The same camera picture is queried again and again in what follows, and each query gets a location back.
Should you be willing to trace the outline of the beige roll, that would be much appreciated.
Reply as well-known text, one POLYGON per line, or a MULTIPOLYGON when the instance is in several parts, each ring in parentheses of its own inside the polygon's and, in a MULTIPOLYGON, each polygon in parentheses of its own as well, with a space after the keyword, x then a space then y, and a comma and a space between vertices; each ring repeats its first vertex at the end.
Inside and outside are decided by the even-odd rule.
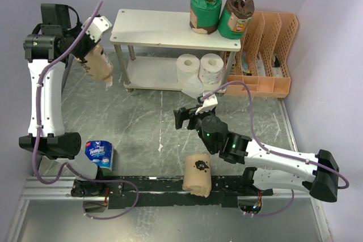
POLYGON ((93 80, 102 80, 105 87, 113 84, 113 64, 107 57, 101 43, 98 43, 83 59, 75 59, 93 80))

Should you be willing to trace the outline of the plain white toilet roll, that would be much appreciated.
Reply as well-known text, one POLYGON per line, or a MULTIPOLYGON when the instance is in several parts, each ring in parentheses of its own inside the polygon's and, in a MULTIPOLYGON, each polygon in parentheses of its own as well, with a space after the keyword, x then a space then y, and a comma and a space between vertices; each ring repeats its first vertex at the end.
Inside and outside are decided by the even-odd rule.
POLYGON ((199 79, 200 60, 192 54, 182 54, 176 60, 177 80, 181 91, 190 97, 199 97, 204 86, 199 79))

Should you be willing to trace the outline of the white roll pink dots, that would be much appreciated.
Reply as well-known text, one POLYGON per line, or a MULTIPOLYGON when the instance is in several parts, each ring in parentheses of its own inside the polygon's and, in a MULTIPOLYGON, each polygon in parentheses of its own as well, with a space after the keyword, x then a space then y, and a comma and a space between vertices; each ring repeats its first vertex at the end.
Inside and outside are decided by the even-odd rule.
POLYGON ((205 85, 218 84, 221 80, 222 70, 222 58, 217 54, 208 53, 200 60, 199 79, 205 85))

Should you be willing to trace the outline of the beige roll cloud print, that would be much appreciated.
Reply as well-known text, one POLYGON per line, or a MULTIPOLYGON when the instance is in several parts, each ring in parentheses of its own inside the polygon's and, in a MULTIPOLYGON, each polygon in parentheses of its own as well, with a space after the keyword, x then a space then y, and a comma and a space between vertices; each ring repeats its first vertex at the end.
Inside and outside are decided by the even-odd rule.
POLYGON ((186 157, 182 189, 199 197, 207 198, 210 195, 212 178, 209 155, 194 154, 186 157))

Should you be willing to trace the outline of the green brown roll orange label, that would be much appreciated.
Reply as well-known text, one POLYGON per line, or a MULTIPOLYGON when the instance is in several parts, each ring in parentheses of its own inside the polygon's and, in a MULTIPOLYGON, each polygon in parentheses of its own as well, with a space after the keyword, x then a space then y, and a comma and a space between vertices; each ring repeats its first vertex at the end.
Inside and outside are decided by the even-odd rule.
POLYGON ((218 24, 220 35, 231 40, 241 39, 254 12, 254 0, 226 0, 218 24))

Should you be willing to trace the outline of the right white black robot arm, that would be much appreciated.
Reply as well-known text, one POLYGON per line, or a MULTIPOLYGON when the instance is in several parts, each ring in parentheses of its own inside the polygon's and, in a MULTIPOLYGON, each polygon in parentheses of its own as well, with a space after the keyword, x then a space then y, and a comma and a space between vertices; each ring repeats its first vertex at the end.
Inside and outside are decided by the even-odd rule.
POLYGON ((207 151, 231 164, 243 164, 241 190, 246 195, 270 189, 292 189, 307 192, 324 202, 336 202, 339 166, 331 152, 297 153, 234 133, 215 111, 198 112, 196 107, 174 111, 175 127, 188 121, 188 130, 197 132, 207 151))

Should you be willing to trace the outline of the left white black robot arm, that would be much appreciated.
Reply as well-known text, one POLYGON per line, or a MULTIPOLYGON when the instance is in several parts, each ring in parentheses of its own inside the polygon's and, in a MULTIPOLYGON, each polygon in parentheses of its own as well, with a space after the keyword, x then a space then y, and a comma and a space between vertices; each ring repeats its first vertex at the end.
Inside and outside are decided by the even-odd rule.
POLYGON ((23 42, 25 59, 31 77, 31 117, 27 135, 19 137, 19 147, 32 152, 32 170, 43 184, 55 183, 39 173, 38 158, 61 163, 79 180, 87 180, 85 189, 99 196, 106 189, 98 177, 99 168, 80 152, 81 136, 66 132, 62 120, 62 82, 70 56, 85 60, 96 49, 102 36, 111 28, 107 18, 99 15, 99 3, 85 21, 71 25, 73 7, 63 4, 41 4, 39 23, 23 42))

